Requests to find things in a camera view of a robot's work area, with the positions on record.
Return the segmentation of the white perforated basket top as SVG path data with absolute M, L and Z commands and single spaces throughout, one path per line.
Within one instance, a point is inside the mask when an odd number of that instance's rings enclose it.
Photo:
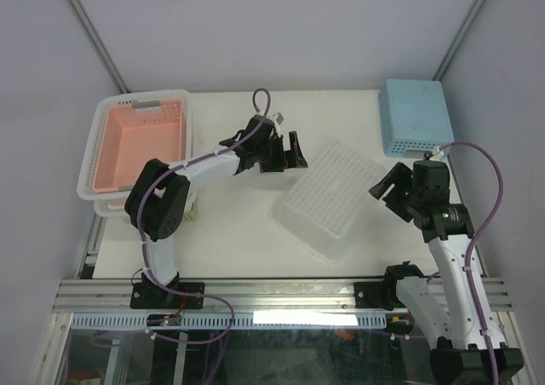
M 376 205 L 369 189 L 386 174 L 371 158 L 332 141 L 272 205 L 270 219 L 312 256 L 336 264 L 347 256 Z

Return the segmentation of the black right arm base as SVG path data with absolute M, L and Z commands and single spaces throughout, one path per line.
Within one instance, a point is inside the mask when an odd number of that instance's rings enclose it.
M 355 307 L 358 309 L 380 308 L 393 311 L 404 304 L 397 298 L 397 283 L 407 277 L 423 278 L 424 274 L 417 265 L 404 261 L 398 265 L 386 267 L 380 281 L 358 281 L 353 284 Z

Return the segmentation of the pink basket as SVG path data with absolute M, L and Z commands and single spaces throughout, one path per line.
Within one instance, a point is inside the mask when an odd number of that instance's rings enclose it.
M 113 106 L 106 115 L 91 188 L 95 193 L 130 189 L 151 159 L 181 161 L 189 152 L 188 124 L 180 99 Z

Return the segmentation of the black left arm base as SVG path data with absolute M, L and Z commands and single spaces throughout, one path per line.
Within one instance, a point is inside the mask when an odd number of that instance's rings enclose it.
M 155 285 L 144 273 L 139 279 L 131 278 L 132 293 L 130 298 L 131 309 L 179 309 L 199 310 L 204 306 L 202 294 L 205 292 L 204 282 L 189 282 L 176 276 L 167 287 L 171 290 L 183 292 L 184 295 L 173 294 Z

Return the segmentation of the light blue perforated basket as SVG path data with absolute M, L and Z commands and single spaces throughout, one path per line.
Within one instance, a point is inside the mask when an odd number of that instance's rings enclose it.
M 404 158 L 455 140 L 441 82 L 388 79 L 378 94 L 382 149 Z

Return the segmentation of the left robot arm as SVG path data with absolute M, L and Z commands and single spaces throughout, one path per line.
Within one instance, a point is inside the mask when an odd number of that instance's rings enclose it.
M 261 173 L 305 169 L 297 133 L 289 132 L 290 148 L 284 149 L 279 133 L 280 116 L 256 114 L 235 136 L 212 151 L 189 161 L 166 164 L 156 158 L 141 171 L 124 206 L 131 224 L 141 236 L 143 282 L 148 295 L 160 307 L 175 303 L 183 292 L 174 261 L 173 235 L 182 223 L 186 203 L 210 183 L 259 166 Z

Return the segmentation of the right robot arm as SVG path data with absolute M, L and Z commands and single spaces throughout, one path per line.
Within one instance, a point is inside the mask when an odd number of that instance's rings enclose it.
M 444 306 L 433 296 L 421 270 L 404 262 L 387 267 L 382 282 L 364 297 L 375 307 L 408 309 L 430 347 L 438 384 L 503 384 L 524 366 L 495 321 L 473 253 L 477 236 L 467 208 L 450 202 L 450 172 L 442 162 L 395 164 L 369 190 L 400 219 L 422 232 L 436 262 Z

